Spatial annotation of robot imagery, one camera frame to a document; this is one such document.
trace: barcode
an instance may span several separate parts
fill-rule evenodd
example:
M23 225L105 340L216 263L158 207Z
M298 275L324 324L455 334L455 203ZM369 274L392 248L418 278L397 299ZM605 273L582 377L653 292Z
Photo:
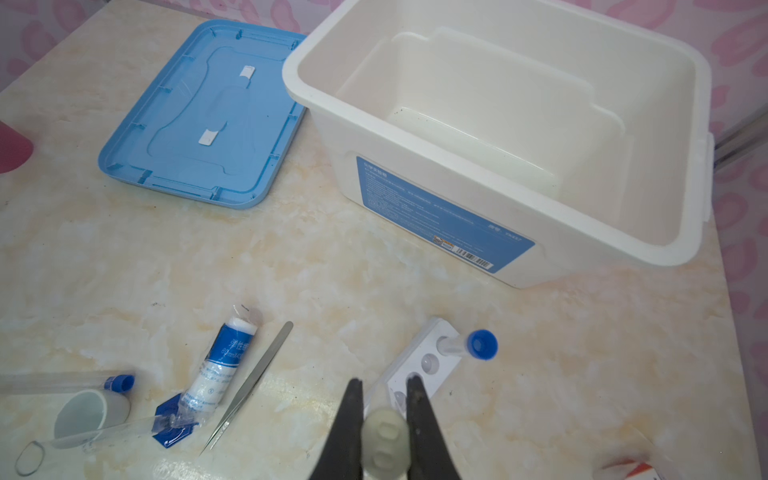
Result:
M475 264L485 268L486 270L493 266L493 264L491 262L486 262L485 260L483 260L482 258L478 257L477 255L472 255L467 250L464 250L462 248L454 246L451 249L451 251L453 253L457 253L458 255L461 255L462 257L464 257L465 259L469 260L470 262L473 262L473 263L475 263Z

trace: blue label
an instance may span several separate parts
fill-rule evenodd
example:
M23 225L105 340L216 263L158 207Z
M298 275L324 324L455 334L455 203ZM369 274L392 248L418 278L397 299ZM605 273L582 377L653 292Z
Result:
M457 257L496 273L535 245L357 157L362 204Z
M238 366L252 338L253 335L222 325L205 360L223 366Z

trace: test tube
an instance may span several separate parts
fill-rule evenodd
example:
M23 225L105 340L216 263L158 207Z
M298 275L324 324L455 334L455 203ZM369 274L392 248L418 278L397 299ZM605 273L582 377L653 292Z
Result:
M475 330L468 335L441 336L437 341L437 351L446 356L471 356L490 360L498 352L498 341L488 330Z
M62 463L70 462L73 456L90 455L104 447L167 430L173 419L173 415L156 415L47 442L29 442L16 459L16 474L28 477L38 472L50 472Z
M86 389L125 393L133 388L134 380L135 373L127 370L0 375L0 395L75 393Z

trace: white label on lid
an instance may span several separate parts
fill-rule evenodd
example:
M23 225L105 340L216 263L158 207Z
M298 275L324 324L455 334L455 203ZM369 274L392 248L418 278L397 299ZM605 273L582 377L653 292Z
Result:
M205 133L203 133L203 136L200 137L200 140L198 140L197 143L209 147L210 144L214 142L214 139L218 134L219 132L217 131L205 130Z
M240 73L240 76L250 79L251 75L253 75L255 71L256 71L256 67L251 67L250 65L246 65L243 67L243 71Z

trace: blue cap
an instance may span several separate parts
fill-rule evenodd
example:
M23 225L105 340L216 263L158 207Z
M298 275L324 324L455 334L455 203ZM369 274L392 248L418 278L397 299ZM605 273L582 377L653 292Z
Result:
M136 377L133 375L118 375L111 376L104 382L104 390L111 390L117 393L126 393L128 390L134 388L134 381Z
M496 336L488 330L475 330L467 336L467 351L476 359L492 359L498 352Z

